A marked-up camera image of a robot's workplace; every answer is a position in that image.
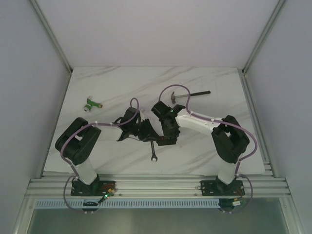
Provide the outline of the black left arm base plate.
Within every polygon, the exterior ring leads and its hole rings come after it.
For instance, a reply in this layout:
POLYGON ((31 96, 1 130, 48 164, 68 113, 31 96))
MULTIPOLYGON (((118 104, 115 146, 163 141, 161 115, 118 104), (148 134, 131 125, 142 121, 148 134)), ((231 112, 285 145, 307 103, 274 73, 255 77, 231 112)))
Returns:
POLYGON ((99 180, 90 185, 82 183, 80 180, 72 181, 71 196, 104 196, 109 190, 115 188, 114 181, 99 180))

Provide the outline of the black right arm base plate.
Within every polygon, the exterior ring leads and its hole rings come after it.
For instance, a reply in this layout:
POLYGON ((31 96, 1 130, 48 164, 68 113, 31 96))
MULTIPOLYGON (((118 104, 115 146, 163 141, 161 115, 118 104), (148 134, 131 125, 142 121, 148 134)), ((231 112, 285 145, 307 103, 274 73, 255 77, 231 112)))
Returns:
POLYGON ((245 190, 241 180, 234 180, 225 184, 218 178, 215 180, 202 180, 199 186, 203 196, 243 196, 245 190))

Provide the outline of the black fuse box base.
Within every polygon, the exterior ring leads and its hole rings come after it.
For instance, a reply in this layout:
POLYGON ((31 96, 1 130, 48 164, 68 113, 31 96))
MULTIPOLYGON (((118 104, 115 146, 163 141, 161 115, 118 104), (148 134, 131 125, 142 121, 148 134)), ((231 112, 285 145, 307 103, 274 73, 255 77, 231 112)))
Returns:
POLYGON ((177 142, 176 137, 167 137, 167 136, 161 136, 157 141, 158 146, 168 146, 168 145, 175 145, 177 142))

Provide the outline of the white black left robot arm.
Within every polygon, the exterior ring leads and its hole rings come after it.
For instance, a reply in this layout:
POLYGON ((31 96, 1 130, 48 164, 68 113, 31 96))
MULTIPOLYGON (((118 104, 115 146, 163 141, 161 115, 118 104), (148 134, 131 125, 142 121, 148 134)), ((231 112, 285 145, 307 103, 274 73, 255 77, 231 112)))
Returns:
POLYGON ((88 196, 96 195, 100 189, 100 184, 96 181, 98 175, 89 160, 100 136, 112 141, 123 141, 130 136, 135 136, 142 142, 160 139, 150 121, 143 119, 140 111, 133 107, 129 107, 124 116, 109 124, 89 123, 81 117, 76 118, 56 140, 55 148, 70 165, 76 178, 83 183, 82 190, 88 196))

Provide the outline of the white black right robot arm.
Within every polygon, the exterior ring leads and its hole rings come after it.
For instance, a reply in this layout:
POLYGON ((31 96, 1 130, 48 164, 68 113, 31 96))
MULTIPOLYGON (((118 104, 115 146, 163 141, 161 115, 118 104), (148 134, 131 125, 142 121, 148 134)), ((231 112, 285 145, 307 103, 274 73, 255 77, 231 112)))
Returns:
POLYGON ((218 175, 212 183, 213 192, 232 195, 234 189, 240 187, 235 185, 235 171, 238 159, 246 151, 250 140, 233 116, 212 118, 189 111, 179 104, 171 108, 162 101, 158 101, 151 111, 158 117, 163 131, 163 136, 157 141, 158 146, 176 144, 180 128, 211 135, 221 158, 218 175))

